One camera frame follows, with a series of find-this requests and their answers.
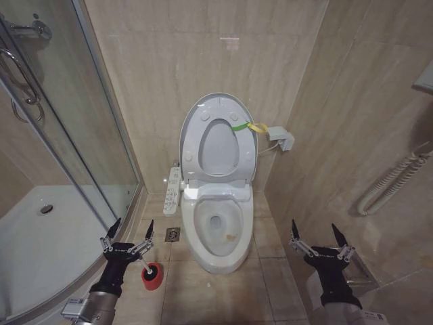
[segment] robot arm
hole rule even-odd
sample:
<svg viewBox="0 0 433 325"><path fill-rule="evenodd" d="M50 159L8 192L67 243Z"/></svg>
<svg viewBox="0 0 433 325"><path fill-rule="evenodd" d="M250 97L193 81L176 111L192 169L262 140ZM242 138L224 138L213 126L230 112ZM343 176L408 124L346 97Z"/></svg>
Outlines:
<svg viewBox="0 0 433 325"><path fill-rule="evenodd" d="M154 279L158 276L157 268L150 268L142 254L153 247L152 236L154 221L143 242L134 245L130 242L115 242L112 239L120 225L120 219L108 230L107 236L100 238L107 265L101 278L89 291L86 299L69 299L62 310L62 315L77 325L110 325L113 322L117 299L122 294L123 276L129 263L137 260L143 262L146 276Z"/></svg>
<svg viewBox="0 0 433 325"><path fill-rule="evenodd" d="M327 314L328 325L387 325L384 315L363 311L361 302L353 295L343 275L355 248L347 243L343 233L332 224L340 250L312 246L300 239L295 221L292 221L292 239L289 245L303 255L304 261L319 274L323 289L321 303Z"/></svg>

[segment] toilet stain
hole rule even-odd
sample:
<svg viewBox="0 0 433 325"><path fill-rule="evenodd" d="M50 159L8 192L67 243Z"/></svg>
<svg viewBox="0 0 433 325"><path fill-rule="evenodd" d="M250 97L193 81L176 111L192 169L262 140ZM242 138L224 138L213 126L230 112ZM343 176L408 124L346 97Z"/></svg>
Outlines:
<svg viewBox="0 0 433 325"><path fill-rule="evenodd" d="M234 242L235 239L236 239L236 236L233 236L233 235L226 235L226 238L227 238L228 241L230 241L230 242Z"/></svg>

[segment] bidet control panel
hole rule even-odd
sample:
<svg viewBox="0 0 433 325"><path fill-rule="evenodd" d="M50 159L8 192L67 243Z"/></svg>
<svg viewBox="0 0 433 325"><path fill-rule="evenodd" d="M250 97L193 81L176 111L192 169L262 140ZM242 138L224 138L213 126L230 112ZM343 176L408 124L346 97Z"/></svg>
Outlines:
<svg viewBox="0 0 433 325"><path fill-rule="evenodd" d="M176 213L179 202L179 188L181 185L181 168L171 167L168 178L167 192L165 194L164 209L162 212L171 217Z"/></svg>

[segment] power cord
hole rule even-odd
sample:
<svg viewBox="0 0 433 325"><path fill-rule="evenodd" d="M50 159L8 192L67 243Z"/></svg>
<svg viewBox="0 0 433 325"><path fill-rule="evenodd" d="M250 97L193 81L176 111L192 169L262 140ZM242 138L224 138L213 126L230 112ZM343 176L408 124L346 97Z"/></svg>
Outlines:
<svg viewBox="0 0 433 325"><path fill-rule="evenodd" d="M262 150L262 151L259 151L258 154L262 154L262 153L264 153L264 152L266 152L266 151L269 151L269 150L275 149L276 147L278 147L280 141L281 141L281 140L278 140L277 143L276 143L274 146L271 146L270 148L267 148L267 149L264 149L264 150Z"/></svg>

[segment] toilet lid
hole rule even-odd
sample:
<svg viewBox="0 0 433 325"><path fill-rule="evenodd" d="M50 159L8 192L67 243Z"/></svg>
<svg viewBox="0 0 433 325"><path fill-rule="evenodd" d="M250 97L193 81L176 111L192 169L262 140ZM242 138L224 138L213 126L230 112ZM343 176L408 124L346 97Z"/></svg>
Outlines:
<svg viewBox="0 0 433 325"><path fill-rule="evenodd" d="M249 128L232 130L246 122L253 123L251 114L232 95L212 93L195 103L183 122L179 146L185 183L250 183L257 136Z"/></svg>

